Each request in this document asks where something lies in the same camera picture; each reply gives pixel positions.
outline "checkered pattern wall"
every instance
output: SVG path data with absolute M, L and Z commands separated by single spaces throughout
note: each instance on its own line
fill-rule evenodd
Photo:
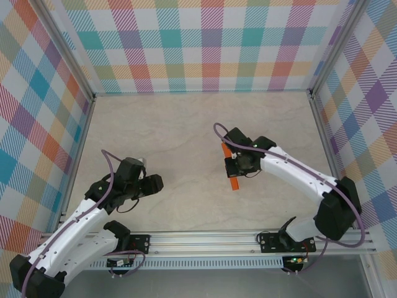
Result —
M 342 174 L 359 192 L 397 292 L 397 0 L 372 0 L 318 104 Z
M 306 89 L 341 2 L 62 0 L 70 28 L 55 1 L 47 5 L 76 59 L 106 93 Z
M 0 297 L 18 297 L 9 262 L 55 220 L 88 106 L 28 0 L 2 0 Z
M 336 26 L 336 29 L 331 37 L 331 39 L 329 40 L 327 47 L 321 57 L 320 62 L 317 65 L 316 71 L 314 72 L 314 75 L 310 81 L 310 84 L 308 86 L 308 89 L 312 89 L 317 78 L 318 75 L 320 74 L 320 71 L 323 69 L 324 63 L 327 61 L 328 56 L 331 52 L 331 50 L 333 49 L 336 40 L 339 38 L 339 34 L 341 33 L 341 30 L 343 28 L 343 26 L 345 26 L 347 20 L 349 19 L 350 13 L 352 12 L 353 8 L 354 8 L 354 4 L 357 2 L 357 0 L 349 0 L 349 3 L 347 4 L 343 15 L 341 17 L 341 19 L 339 20 L 338 25 Z

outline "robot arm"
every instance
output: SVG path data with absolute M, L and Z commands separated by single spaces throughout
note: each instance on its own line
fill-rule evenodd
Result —
M 128 250 L 130 231 L 122 224 L 112 221 L 93 238 L 78 246 L 86 234 L 97 224 L 103 222 L 125 200 L 137 200 L 156 194 L 163 188 L 163 180 L 157 174 L 146 176 L 145 161 L 126 158 L 121 161 L 109 195 L 90 213 L 78 219 L 78 216 L 95 206 L 109 187 L 105 176 L 91 185 L 85 198 L 63 226 L 74 222 L 63 233 L 59 228 L 45 243 L 32 251 L 28 257 L 17 255 L 10 262 L 14 287 L 19 291 L 31 269 L 39 258 L 32 275 L 29 277 L 27 297 L 58 298 L 65 286 L 93 261 L 112 251 Z M 50 249 L 42 253 L 53 241 Z
M 252 141 L 238 128 L 230 130 L 224 138 L 237 145 L 260 148 L 268 152 L 240 149 L 226 143 L 232 152 L 231 158 L 225 158 L 228 177 L 245 176 L 248 173 L 263 170 L 296 187 L 318 206 L 317 213 L 302 219 L 292 218 L 280 229 L 280 242 L 286 249 L 291 247 L 294 242 L 302 242 L 304 239 L 321 234 L 332 240 L 339 240 L 353 224 L 354 213 L 343 198 L 327 184 L 341 190 L 361 213 L 354 182 L 349 178 L 344 177 L 338 180 L 335 177 L 319 173 L 285 153 L 272 140 L 259 137 Z M 292 161 L 316 173 L 321 180 L 293 165 Z

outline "black mounting bracket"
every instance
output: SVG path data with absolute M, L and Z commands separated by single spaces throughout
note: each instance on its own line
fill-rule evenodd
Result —
M 261 253 L 314 253 L 316 251 L 314 238 L 294 242 L 289 250 L 280 242 L 279 233 L 260 233 L 257 239 L 261 246 Z

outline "colorful plaid backdrop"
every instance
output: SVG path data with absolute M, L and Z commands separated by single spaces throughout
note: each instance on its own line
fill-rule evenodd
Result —
M 342 174 L 357 185 L 386 283 L 397 291 L 397 0 L 372 0 L 318 104 Z
M 55 220 L 88 100 L 27 0 L 0 3 L 0 297 Z
M 61 10 L 66 10 L 66 21 L 54 5 L 59 1 L 63 4 Z M 304 80 L 314 73 L 310 71 L 312 61 L 325 32 L 335 21 L 336 7 L 347 3 L 46 2 L 85 74 L 94 85 L 94 77 L 98 78 L 97 89 L 106 93 L 306 89 L 311 77 L 305 86 Z M 77 33 L 79 40 L 71 38 L 71 31 Z M 87 61 L 78 54 L 78 44 Z M 87 64 L 92 64 L 93 73 Z
M 327 61 L 328 56 L 332 50 L 332 48 L 335 45 L 336 40 L 339 38 L 339 34 L 341 33 L 341 30 L 343 28 L 343 26 L 345 26 L 347 20 L 349 19 L 350 13 L 352 12 L 353 8 L 354 8 L 354 4 L 357 2 L 357 0 L 349 0 L 349 3 L 347 4 L 343 15 L 341 17 L 341 19 L 339 20 L 339 23 L 336 26 L 336 29 L 331 37 L 331 39 L 329 40 L 327 47 L 321 57 L 320 62 L 317 65 L 316 71 L 314 72 L 314 75 L 310 81 L 310 84 L 308 86 L 307 89 L 312 89 L 317 78 L 318 75 L 320 74 L 320 71 L 323 69 L 324 63 Z

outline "orange object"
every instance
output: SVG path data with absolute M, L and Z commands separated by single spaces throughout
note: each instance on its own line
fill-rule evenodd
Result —
M 222 150 L 223 150 L 223 154 L 225 154 L 225 158 L 231 157 L 231 151 L 225 145 L 225 143 L 222 143 Z M 230 179 L 231 189 L 234 190 L 234 191 L 239 190 L 240 187 L 238 185 L 237 177 L 232 177 L 232 178 L 229 178 L 229 179 Z

